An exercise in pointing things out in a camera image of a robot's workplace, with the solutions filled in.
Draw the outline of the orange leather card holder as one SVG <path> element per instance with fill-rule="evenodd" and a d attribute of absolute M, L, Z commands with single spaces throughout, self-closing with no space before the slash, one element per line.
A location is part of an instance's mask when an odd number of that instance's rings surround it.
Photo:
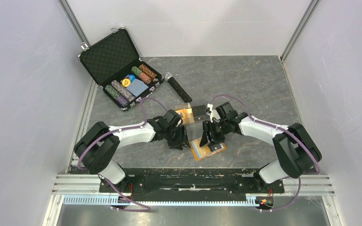
<path fill-rule="evenodd" d="M 219 153 L 221 151 L 226 150 L 225 143 L 216 144 L 216 145 L 214 145 L 212 147 L 209 147 L 208 145 L 200 147 L 199 146 L 200 141 L 201 141 L 201 137 L 199 137 L 197 139 L 194 139 L 194 140 L 189 142 L 192 154 L 193 154 L 194 159 L 196 161 L 200 161 L 200 160 L 205 159 L 205 158 L 207 158 L 209 156 L 212 156 L 214 154 L 217 154 L 217 153 Z"/>

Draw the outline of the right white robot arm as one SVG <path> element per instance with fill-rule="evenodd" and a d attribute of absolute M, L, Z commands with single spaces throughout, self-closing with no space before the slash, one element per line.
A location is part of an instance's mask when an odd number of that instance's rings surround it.
<path fill-rule="evenodd" d="M 274 147 L 277 160 L 261 167 L 253 185 L 266 192 L 272 183 L 284 178 L 299 178 L 305 173 L 319 173 L 322 155 L 302 124 L 279 125 L 237 111 L 229 102 L 214 108 L 207 104 L 209 119 L 203 122 L 200 146 L 213 146 L 225 141 L 227 134 L 239 134 L 264 141 Z"/>

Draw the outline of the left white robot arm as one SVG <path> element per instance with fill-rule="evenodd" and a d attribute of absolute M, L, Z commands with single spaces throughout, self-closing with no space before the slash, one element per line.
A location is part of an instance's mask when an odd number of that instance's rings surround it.
<path fill-rule="evenodd" d="M 108 126 L 99 121 L 74 147 L 74 153 L 79 158 L 77 168 L 100 175 L 111 182 L 116 191 L 123 192 L 129 187 L 129 179 L 123 168 L 113 160 L 116 150 L 161 140 L 166 140 L 170 149 L 182 150 L 190 146 L 186 126 L 174 110 L 128 126 Z"/>

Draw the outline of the black card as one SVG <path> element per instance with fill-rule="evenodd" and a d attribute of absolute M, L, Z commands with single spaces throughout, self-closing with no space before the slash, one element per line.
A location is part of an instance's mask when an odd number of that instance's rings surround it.
<path fill-rule="evenodd" d="M 207 120 L 210 118 L 210 116 L 206 113 L 207 105 L 196 105 L 191 109 L 194 121 Z"/>

